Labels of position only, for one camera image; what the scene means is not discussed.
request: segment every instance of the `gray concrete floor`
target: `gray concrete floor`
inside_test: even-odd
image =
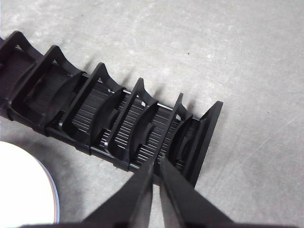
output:
[[[18,29],[42,53],[57,44],[91,73],[105,62],[167,105],[197,116],[224,102],[196,190],[237,222],[304,227],[304,1],[1,0],[1,35]],[[1,139],[53,175],[61,221],[80,221],[132,175],[1,120]],[[154,187],[151,227],[163,227]]]

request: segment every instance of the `black plastic rack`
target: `black plastic rack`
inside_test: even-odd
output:
[[[166,156],[195,186],[222,105],[217,101],[198,119],[182,94],[169,108],[146,92],[142,78],[128,92],[103,63],[88,75],[58,46],[42,55],[19,31],[0,39],[2,116],[126,171],[152,158],[156,183]]]

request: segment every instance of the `white round object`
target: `white round object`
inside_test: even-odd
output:
[[[0,227],[59,221],[59,201],[47,169],[20,147],[0,141]]]

